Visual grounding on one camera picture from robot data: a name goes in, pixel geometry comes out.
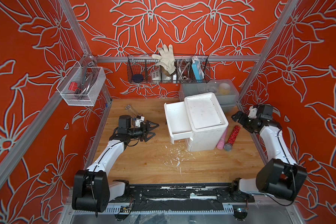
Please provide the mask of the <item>white drawer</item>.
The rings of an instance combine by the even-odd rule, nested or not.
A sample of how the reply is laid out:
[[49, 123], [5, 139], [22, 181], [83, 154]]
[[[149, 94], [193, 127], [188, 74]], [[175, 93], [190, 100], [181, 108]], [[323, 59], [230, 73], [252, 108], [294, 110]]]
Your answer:
[[193, 137], [184, 102], [165, 103], [164, 111], [172, 144], [175, 141]]

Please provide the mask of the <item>white drawer cabinet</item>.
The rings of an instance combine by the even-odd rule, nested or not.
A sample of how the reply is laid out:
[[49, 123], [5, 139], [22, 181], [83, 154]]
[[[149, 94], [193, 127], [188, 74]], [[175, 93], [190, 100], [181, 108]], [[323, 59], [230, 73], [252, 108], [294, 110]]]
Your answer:
[[186, 139], [189, 152], [214, 150], [229, 122], [213, 93], [185, 97], [192, 136]]

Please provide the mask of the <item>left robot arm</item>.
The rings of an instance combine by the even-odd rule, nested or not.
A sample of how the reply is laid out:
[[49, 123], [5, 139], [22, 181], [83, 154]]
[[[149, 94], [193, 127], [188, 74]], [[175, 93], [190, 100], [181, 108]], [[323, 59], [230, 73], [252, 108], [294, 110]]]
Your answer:
[[121, 115], [109, 142], [101, 155], [85, 170], [74, 176], [71, 206], [74, 210], [104, 212], [109, 202], [119, 197], [130, 197], [129, 181], [108, 182], [108, 174], [118, 157], [130, 146], [131, 141], [148, 142], [155, 136], [159, 124], [141, 117]]

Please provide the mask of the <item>red glitter microphone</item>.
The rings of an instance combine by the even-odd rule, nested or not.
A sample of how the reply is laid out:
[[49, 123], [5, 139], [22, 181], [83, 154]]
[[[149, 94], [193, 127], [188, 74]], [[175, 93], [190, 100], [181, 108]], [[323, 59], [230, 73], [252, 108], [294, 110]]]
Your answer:
[[229, 136], [229, 139], [227, 141], [227, 143], [224, 145], [224, 150], [227, 152], [230, 152], [232, 150], [232, 147], [236, 141], [236, 138], [238, 136], [240, 132], [240, 126], [236, 125], [231, 133], [231, 135]]

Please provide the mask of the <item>pink microphone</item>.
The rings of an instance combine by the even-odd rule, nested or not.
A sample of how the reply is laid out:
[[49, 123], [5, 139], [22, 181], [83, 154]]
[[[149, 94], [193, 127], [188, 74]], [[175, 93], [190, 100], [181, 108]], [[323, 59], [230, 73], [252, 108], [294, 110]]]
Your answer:
[[223, 132], [221, 138], [219, 139], [219, 141], [218, 141], [218, 143], [217, 143], [216, 148], [219, 149], [219, 150], [222, 150], [222, 149], [224, 148], [224, 145], [225, 145], [225, 138], [226, 138], [227, 130], [228, 130], [228, 129], [226, 129], [226, 130]]

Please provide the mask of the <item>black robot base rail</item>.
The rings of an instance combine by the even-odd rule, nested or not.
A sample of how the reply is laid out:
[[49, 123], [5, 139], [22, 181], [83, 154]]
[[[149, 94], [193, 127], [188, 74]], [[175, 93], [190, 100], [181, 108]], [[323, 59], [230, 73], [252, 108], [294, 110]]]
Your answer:
[[129, 196], [111, 201], [105, 211], [229, 214], [252, 203], [254, 197], [232, 190], [230, 183], [132, 184]]

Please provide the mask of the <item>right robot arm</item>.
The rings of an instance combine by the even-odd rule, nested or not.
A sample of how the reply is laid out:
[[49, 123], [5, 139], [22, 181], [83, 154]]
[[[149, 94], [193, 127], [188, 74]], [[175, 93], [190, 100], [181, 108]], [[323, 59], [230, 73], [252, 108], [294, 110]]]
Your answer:
[[292, 203], [302, 188], [308, 174], [290, 154], [283, 139], [282, 126], [271, 115], [250, 115], [238, 111], [231, 116], [250, 133], [257, 133], [263, 140], [268, 161], [255, 178], [237, 178], [233, 190], [246, 195], [266, 195]]

